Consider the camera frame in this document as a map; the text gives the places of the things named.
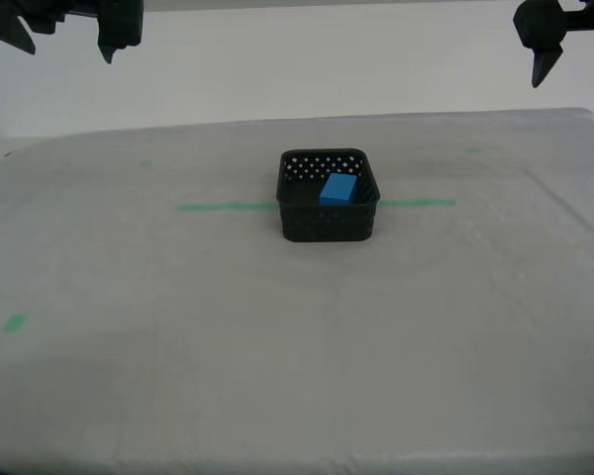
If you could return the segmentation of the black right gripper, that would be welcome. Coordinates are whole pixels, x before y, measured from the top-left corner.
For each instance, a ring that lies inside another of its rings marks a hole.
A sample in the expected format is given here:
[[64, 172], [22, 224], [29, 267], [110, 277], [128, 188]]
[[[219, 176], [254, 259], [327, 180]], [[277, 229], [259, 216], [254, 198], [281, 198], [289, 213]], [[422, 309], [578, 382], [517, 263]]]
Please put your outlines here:
[[594, 31], [594, 0], [579, 11], [562, 10], [556, 0], [526, 0], [516, 10], [513, 23], [525, 48], [534, 54], [532, 86], [539, 87], [563, 53], [567, 31]]

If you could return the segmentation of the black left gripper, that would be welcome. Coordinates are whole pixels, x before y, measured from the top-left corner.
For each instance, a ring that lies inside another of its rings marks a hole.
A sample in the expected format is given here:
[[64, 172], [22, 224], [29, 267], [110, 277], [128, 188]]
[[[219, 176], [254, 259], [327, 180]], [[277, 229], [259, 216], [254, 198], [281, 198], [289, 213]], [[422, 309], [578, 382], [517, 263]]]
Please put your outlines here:
[[144, 1], [0, 1], [0, 42], [34, 54], [35, 44], [21, 23], [19, 15], [37, 34], [54, 34], [56, 24], [63, 22], [66, 15], [97, 17], [97, 44], [104, 60], [111, 64], [117, 50], [136, 47], [141, 43]]

